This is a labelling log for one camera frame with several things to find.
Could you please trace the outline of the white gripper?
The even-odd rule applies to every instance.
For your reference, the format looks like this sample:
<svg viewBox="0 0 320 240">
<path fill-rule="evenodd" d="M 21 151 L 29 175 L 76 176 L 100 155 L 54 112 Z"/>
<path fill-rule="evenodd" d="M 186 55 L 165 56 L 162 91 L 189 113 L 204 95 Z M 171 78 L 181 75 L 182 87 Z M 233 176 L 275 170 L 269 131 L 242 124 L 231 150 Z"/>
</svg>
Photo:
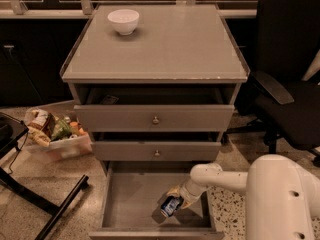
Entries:
<svg viewBox="0 0 320 240">
<path fill-rule="evenodd" d="M 194 204 L 202 195 L 202 188 L 192 180 L 185 181 L 181 186 L 176 185 L 171 187 L 166 193 L 167 196 L 182 197 L 181 208 L 186 209 Z"/>
</svg>

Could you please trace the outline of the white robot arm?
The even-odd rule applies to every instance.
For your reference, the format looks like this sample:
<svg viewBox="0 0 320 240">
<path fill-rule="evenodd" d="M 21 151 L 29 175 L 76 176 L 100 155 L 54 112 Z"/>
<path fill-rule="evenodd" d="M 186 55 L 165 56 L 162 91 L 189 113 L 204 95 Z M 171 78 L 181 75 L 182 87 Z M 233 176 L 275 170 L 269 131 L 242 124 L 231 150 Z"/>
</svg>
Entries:
<svg viewBox="0 0 320 240">
<path fill-rule="evenodd" d="M 312 219 L 320 216 L 320 179 L 294 161 L 267 154 L 246 172 L 197 164 L 185 182 L 167 192 L 161 213 L 174 215 L 212 186 L 245 195 L 247 240 L 315 240 Z"/>
</svg>

